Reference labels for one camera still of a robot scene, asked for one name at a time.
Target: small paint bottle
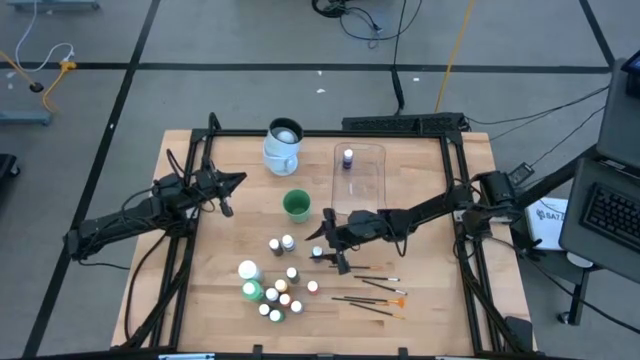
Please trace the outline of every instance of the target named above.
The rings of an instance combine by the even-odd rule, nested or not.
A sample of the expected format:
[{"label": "small paint bottle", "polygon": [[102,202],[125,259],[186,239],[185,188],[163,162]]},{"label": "small paint bottle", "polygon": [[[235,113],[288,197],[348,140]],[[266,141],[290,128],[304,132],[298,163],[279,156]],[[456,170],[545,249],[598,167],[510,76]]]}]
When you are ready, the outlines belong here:
[{"label": "small paint bottle", "polygon": [[353,150],[347,149],[344,151],[342,156],[342,168],[351,169],[351,165],[353,164]]},{"label": "small paint bottle", "polygon": [[288,268],[287,269],[287,279],[289,279],[289,282],[292,284],[297,284],[300,282],[300,274],[298,273],[298,270],[296,268]]},{"label": "small paint bottle", "polygon": [[258,306],[258,312],[262,316],[269,316],[269,313],[271,312],[271,306],[269,306],[267,304],[262,304],[262,305]]},{"label": "small paint bottle", "polygon": [[249,280],[242,285],[242,294],[249,301],[260,301],[264,296],[262,286],[255,280]]},{"label": "small paint bottle", "polygon": [[[320,246],[314,246],[311,249],[311,256],[317,257],[317,256],[322,256],[322,248]],[[322,259],[313,259],[314,262],[322,262]]]},{"label": "small paint bottle", "polygon": [[287,285],[287,282],[282,279],[276,280],[275,287],[280,294],[285,293],[287,292],[287,290],[289,290],[289,285]]},{"label": "small paint bottle", "polygon": [[284,254],[284,250],[282,250],[282,246],[280,246],[280,241],[278,239],[269,240],[269,249],[275,256],[282,256]]},{"label": "small paint bottle", "polygon": [[240,266],[238,266],[238,275],[244,280],[255,280],[259,283],[264,279],[258,265],[251,260],[245,260],[240,263]]},{"label": "small paint bottle", "polygon": [[296,314],[302,314],[302,312],[304,311],[304,307],[302,306],[302,303],[300,301],[296,300],[291,303],[291,311]]},{"label": "small paint bottle", "polygon": [[307,290],[309,290],[311,295],[316,295],[318,293],[318,283],[313,280],[309,281],[307,283]]},{"label": "small paint bottle", "polygon": [[280,293],[274,288],[268,288],[267,291],[264,292],[264,296],[271,302],[278,302]]},{"label": "small paint bottle", "polygon": [[291,306],[291,296],[289,296],[289,294],[280,295],[280,305],[284,307]]},{"label": "small paint bottle", "polygon": [[285,235],[282,237],[282,247],[284,251],[293,251],[296,248],[296,242],[293,240],[291,235]]},{"label": "small paint bottle", "polygon": [[283,322],[284,321],[284,312],[280,310],[271,310],[269,313],[269,319],[273,322]]}]

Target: ceramic mug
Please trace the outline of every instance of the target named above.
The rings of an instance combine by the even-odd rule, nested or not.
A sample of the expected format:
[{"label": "ceramic mug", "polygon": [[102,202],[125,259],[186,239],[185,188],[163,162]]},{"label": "ceramic mug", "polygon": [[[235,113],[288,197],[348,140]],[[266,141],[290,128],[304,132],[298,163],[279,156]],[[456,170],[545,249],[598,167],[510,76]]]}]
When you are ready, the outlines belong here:
[{"label": "ceramic mug", "polygon": [[264,164],[276,175],[291,175],[298,168],[297,154],[302,138],[302,127],[294,120],[273,120],[262,148]]}]

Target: concrete floor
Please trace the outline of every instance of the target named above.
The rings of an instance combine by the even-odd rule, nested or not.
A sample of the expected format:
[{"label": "concrete floor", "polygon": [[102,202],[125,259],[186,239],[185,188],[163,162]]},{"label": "concrete floor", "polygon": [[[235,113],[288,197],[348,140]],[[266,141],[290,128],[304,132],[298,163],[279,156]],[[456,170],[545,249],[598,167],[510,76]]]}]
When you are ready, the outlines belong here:
[{"label": "concrete floor", "polygon": [[[417,7],[409,0],[407,13]],[[634,0],[590,0],[616,57],[640,48]],[[21,58],[41,61],[49,48],[69,41],[76,61],[130,60],[150,0],[102,1],[100,11],[42,13]],[[354,0],[385,29],[395,32],[399,1]],[[31,15],[0,4],[0,49],[12,54]],[[425,0],[412,28],[402,35],[400,64],[445,64],[462,22],[466,0]],[[345,19],[364,31],[357,19]],[[337,20],[315,14],[301,0],[161,0],[141,62],[181,63],[357,63],[388,64],[393,42],[369,50],[345,36]],[[56,53],[53,60],[64,56]],[[471,16],[457,64],[586,66],[607,63],[578,0],[484,0]],[[40,109],[17,76],[0,71],[0,108]],[[56,70],[34,77],[50,84]],[[0,127],[0,152],[19,157],[22,175],[11,184],[0,209],[0,357],[20,356],[62,247],[64,234],[102,138],[123,70],[78,70],[53,94],[62,109],[49,127]],[[406,114],[433,111],[441,72],[403,72]],[[462,111],[495,121],[554,107],[602,87],[606,74],[454,73],[443,111]],[[319,94],[318,89],[326,92]],[[492,146],[501,170],[531,162],[604,103],[603,93],[557,112]],[[166,129],[202,127],[215,111],[225,128],[265,128],[275,117],[298,120],[307,129],[337,129],[345,116],[395,111],[388,72],[367,71],[152,71],[133,79],[104,164],[88,217],[113,211],[149,183]],[[574,157],[596,139],[600,118],[590,122],[536,166],[541,176]],[[498,134],[507,126],[474,126]],[[568,196],[568,187],[554,193]],[[133,241],[105,248],[96,260],[131,261]],[[521,271],[537,343],[547,354],[589,359],[632,358],[634,335],[586,309],[583,323],[556,322],[569,298],[527,264]],[[106,349],[110,343],[126,274],[108,268],[70,266],[39,354]],[[607,271],[592,276],[588,300],[610,314],[640,324],[635,299],[640,286]]]}]

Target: wooden table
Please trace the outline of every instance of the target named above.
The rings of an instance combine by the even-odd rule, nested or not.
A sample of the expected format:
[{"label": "wooden table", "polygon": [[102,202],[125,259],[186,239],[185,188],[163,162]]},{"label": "wooden table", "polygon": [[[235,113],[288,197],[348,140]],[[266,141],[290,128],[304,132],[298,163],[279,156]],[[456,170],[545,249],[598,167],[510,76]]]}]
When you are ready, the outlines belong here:
[{"label": "wooden table", "polygon": [[[162,142],[154,178],[171,170],[165,157],[167,148],[183,161],[190,131],[167,131]],[[488,137],[483,133],[465,133],[464,149],[469,173],[494,169]],[[314,263],[307,257],[314,245],[328,248],[323,238],[304,242],[322,220],[322,209],[331,206],[334,147],[343,142],[379,144],[386,149],[386,204],[389,208],[407,208],[445,190],[440,145],[432,139],[400,138],[312,138],[302,142],[298,170],[288,177],[270,173],[262,162],[261,137],[216,137],[213,160],[224,172],[244,171],[247,179],[231,199],[235,215],[225,218],[219,211],[202,213],[197,245],[189,281],[179,351],[251,352],[262,344],[265,353],[339,353],[394,355],[407,347],[411,355],[472,355],[462,279],[452,255],[454,239],[450,216],[421,226],[409,238],[406,257],[400,258],[393,244],[376,241],[349,251],[352,265],[384,265],[380,274],[396,276],[392,283],[408,291],[407,306],[390,310],[404,315],[398,320],[332,301],[331,296],[372,296],[393,298],[395,294],[353,279],[338,276],[328,263]],[[455,152],[451,147],[454,172]],[[312,216],[301,225],[293,224],[282,208],[287,191],[302,188],[312,199]],[[284,234],[297,240],[293,253],[274,257],[267,242]],[[132,268],[161,235],[152,232],[140,236]],[[494,236],[510,241],[508,228],[494,225]],[[155,304],[165,264],[168,240],[146,261],[134,288],[131,329],[140,325]],[[512,250],[496,242],[484,243],[493,299],[503,316],[529,319],[520,272]],[[243,299],[237,274],[238,264],[255,261],[266,273],[267,283],[284,278],[289,266],[299,269],[302,281],[292,290],[293,298],[305,305],[303,314],[287,313],[285,322],[271,323],[262,318],[257,304]],[[309,295],[304,284],[316,280],[317,296]],[[113,344],[124,342],[123,300]],[[165,314],[163,343],[167,343],[173,309]],[[483,311],[478,315],[485,324]],[[484,348],[489,349],[485,326]]]}]

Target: black keyboard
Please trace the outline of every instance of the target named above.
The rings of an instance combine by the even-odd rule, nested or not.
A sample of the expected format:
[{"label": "black keyboard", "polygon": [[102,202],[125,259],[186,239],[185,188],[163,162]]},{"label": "black keyboard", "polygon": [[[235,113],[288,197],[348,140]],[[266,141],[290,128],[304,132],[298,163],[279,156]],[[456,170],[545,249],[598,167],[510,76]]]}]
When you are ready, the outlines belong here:
[{"label": "black keyboard", "polygon": [[581,224],[640,252],[640,200],[594,183]]},{"label": "black keyboard", "polygon": [[342,129],[414,132],[421,135],[471,130],[462,113],[344,118],[342,119]]}]

